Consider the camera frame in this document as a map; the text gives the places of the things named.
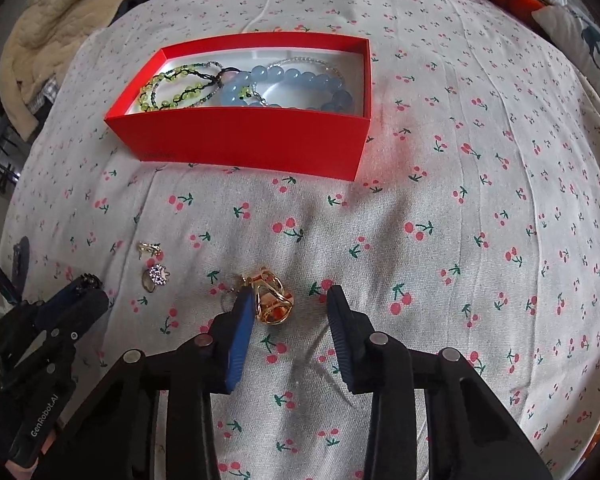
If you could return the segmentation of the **cherry print bedsheet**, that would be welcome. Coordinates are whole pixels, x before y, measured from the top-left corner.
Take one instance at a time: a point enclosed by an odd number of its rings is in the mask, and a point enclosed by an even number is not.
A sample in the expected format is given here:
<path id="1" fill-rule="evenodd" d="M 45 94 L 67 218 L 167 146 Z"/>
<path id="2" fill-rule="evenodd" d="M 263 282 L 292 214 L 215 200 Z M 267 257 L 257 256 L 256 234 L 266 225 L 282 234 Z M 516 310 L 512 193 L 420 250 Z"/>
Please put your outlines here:
<path id="1" fill-rule="evenodd" d="M 372 47 L 373 122 L 352 182 L 144 164 L 106 127 L 162 46 L 231 32 L 338 32 Z M 129 348 L 204 330 L 239 274 L 296 305 L 253 332 L 213 403 L 225 479 L 356 479 L 370 400 L 340 378 L 325 292 L 407 347 L 457 349 L 553 477 L 600 423 L 600 98 L 568 58 L 484 0 L 150 0 L 74 58 L 9 205 L 0 261 L 26 293 L 98 275 L 110 315 L 81 341 L 80 403 Z M 156 258 L 138 242 L 159 244 Z"/>

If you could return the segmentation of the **large gold ring clasp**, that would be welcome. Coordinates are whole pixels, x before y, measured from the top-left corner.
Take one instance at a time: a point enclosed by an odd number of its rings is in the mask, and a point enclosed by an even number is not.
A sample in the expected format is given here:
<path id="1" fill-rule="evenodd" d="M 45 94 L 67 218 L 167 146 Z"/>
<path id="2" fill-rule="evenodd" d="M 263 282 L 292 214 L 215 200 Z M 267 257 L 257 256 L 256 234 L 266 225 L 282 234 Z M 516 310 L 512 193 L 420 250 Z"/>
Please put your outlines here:
<path id="1" fill-rule="evenodd" d="M 265 266 L 256 274 L 242 277 L 242 282 L 252 289 L 254 315 L 262 324 L 283 324 L 294 308 L 294 295 L 282 280 Z"/>

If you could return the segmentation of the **deer print pillow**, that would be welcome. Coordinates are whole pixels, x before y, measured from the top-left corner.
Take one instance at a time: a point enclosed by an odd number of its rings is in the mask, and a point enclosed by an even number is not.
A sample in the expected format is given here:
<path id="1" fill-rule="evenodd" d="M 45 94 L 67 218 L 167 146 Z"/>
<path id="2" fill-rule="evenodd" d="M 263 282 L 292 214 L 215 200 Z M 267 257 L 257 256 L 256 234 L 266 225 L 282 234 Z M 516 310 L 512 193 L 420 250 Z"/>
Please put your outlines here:
<path id="1" fill-rule="evenodd" d="M 532 18 L 600 95 L 600 28 L 572 6 L 544 6 Z"/>

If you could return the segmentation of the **red jewelry box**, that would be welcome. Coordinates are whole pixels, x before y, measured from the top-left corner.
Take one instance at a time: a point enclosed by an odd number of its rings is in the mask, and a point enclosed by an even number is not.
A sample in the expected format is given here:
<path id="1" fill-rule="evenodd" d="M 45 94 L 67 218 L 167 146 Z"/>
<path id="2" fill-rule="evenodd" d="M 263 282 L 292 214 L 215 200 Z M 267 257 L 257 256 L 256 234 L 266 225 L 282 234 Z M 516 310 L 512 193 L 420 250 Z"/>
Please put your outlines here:
<path id="1" fill-rule="evenodd" d="M 349 113 L 321 112 L 306 96 L 282 108 L 204 105 L 141 112 L 140 88 L 176 63 L 251 66 L 266 58 L 311 55 L 340 68 L 353 96 Z M 370 43 L 324 32 L 246 32 L 159 49 L 105 116 L 107 126 L 143 162 L 199 162 L 352 181 L 372 123 Z"/>

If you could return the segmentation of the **beige quilted blanket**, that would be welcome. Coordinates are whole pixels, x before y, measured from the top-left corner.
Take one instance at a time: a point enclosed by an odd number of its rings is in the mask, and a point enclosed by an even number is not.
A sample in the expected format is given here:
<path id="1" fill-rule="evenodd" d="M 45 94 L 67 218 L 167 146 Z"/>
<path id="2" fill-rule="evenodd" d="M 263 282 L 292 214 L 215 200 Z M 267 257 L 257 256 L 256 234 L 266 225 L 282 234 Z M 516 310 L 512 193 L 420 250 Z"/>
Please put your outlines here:
<path id="1" fill-rule="evenodd" d="M 28 0 L 0 59 L 0 98 L 22 140 L 38 126 L 29 105 L 44 84 L 64 80 L 88 36 L 108 26 L 123 0 Z"/>

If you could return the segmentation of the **gold star earring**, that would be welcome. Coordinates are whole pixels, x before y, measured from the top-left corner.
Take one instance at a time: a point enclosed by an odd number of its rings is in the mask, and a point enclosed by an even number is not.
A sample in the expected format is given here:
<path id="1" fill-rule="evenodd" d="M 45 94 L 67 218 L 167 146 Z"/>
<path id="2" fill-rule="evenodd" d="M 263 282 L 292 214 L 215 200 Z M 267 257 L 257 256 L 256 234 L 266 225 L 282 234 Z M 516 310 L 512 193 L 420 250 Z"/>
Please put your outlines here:
<path id="1" fill-rule="evenodd" d="M 136 249 L 140 254 L 140 258 L 143 258 L 143 255 L 148 255 L 149 258 L 156 258 L 162 253 L 162 249 L 159 244 L 138 242 L 136 244 Z"/>

